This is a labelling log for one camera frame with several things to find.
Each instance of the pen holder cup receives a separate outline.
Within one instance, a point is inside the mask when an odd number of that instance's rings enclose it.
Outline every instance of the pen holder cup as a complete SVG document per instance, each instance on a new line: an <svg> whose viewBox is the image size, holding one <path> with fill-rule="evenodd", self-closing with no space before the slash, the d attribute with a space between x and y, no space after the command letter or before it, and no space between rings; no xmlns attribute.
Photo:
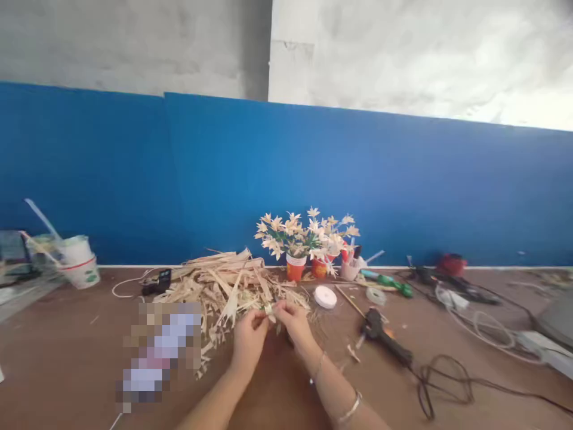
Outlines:
<svg viewBox="0 0 573 430"><path fill-rule="evenodd" d="M360 266L351 267L348 262L342 262L340 266L340 276L347 281L354 281L360 272Z"/></svg>

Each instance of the red cup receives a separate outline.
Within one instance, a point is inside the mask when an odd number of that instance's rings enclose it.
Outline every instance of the red cup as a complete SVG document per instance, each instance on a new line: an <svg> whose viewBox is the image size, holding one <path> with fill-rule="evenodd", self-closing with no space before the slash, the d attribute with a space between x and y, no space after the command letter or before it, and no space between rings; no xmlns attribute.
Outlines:
<svg viewBox="0 0 573 430"><path fill-rule="evenodd" d="M306 264L306 256L298 259L287 254L286 259L286 277L289 281L300 281Z"/></svg>
<svg viewBox="0 0 573 430"><path fill-rule="evenodd" d="M332 262L336 256L326 256L328 261ZM326 278L326 264L317 260L312 260L312 274L315 276L316 279L324 279Z"/></svg>

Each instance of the silver bangle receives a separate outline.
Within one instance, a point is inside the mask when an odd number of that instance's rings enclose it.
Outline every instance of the silver bangle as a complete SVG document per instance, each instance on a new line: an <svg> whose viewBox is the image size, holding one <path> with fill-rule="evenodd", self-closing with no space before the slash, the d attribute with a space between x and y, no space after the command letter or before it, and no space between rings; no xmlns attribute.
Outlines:
<svg viewBox="0 0 573 430"><path fill-rule="evenodd" d="M344 422L348 421L348 419L354 415L356 409L358 409L358 405L360 404L360 400L362 399L362 394L360 394L360 391L358 391L357 389L355 389L355 391L356 391L356 401L354 402L354 406L352 406L352 409L350 409L346 414L344 414L344 416L338 418L337 420L338 424L343 424Z"/></svg>
<svg viewBox="0 0 573 430"><path fill-rule="evenodd" d="M324 362L325 355L326 355L326 351L322 351L321 360L318 362L318 369L316 369L315 376L314 376L314 378L311 378L310 383L316 382L316 378L318 378L318 374L322 370L322 363Z"/></svg>

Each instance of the corn husk flower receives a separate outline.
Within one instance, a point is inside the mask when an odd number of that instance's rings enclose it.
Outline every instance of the corn husk flower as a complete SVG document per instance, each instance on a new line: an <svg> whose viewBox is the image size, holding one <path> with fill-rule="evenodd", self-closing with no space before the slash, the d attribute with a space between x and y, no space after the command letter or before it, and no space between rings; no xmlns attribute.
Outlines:
<svg viewBox="0 0 573 430"><path fill-rule="evenodd" d="M268 248L277 260L285 252L295 258L310 256L311 260L317 259L325 263L327 272L334 274L332 263L326 257L337 256L342 249L350 248L344 242L344 237L360 236L354 225L354 218L346 215L339 222L331 216L319 222L316 218L320 215L318 208L311 207L307 211L309 225L304 227L300 222L300 214L287 213L289 216L284 222L283 218L273 218L270 213L266 213L257 224L255 238L262 239L263 248ZM339 231L343 225L346 230Z"/></svg>

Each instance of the pile of corn husks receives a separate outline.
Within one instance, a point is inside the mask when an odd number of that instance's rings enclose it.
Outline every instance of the pile of corn husks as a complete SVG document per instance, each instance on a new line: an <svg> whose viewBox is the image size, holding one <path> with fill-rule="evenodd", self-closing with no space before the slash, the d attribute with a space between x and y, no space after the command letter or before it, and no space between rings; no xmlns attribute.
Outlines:
<svg viewBox="0 0 573 430"><path fill-rule="evenodd" d="M218 253L188 261L171 272L171 286L155 303L200 303L201 367L199 379L210 360L206 353L225 341L235 326L237 315L249 309L270 309L276 300L286 299L310 309L308 298L293 291L295 282L279 282L277 275L264 268L262 258L251 257L249 249L240 254Z"/></svg>

